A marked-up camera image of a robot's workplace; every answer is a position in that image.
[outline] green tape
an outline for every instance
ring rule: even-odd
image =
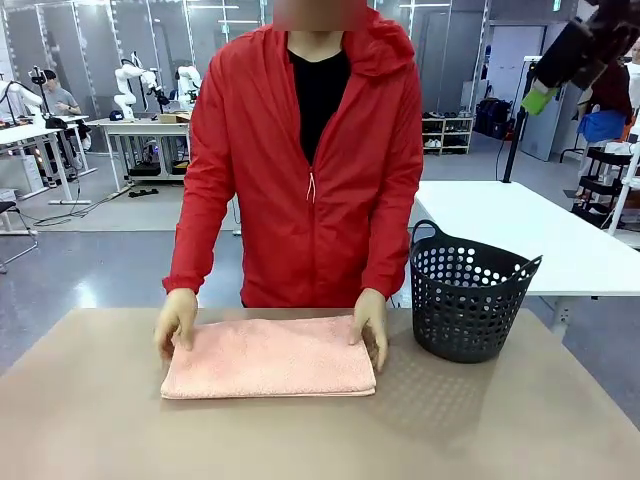
[[[531,115],[540,115],[557,91],[558,89],[554,88],[544,94],[539,90],[531,90],[524,100],[522,100],[522,106]]]

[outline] zipper pull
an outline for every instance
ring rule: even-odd
[[[307,189],[307,202],[309,201],[309,195],[313,190],[313,197],[311,203],[316,203],[316,180],[313,178],[313,171],[309,170],[309,188]]]

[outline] black basket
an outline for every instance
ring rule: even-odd
[[[418,227],[435,235],[415,241]],[[427,351],[459,363],[480,363],[502,350],[542,257],[451,237],[422,220],[411,236],[413,334]]]

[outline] jacket hood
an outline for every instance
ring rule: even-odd
[[[404,29],[367,8],[365,26],[345,32],[342,46],[354,73],[369,77],[388,75],[413,62],[415,52]]]

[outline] blue cloth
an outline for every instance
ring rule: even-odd
[[[616,110],[590,113],[582,117],[578,133],[589,143],[615,140],[622,136],[627,117]]]

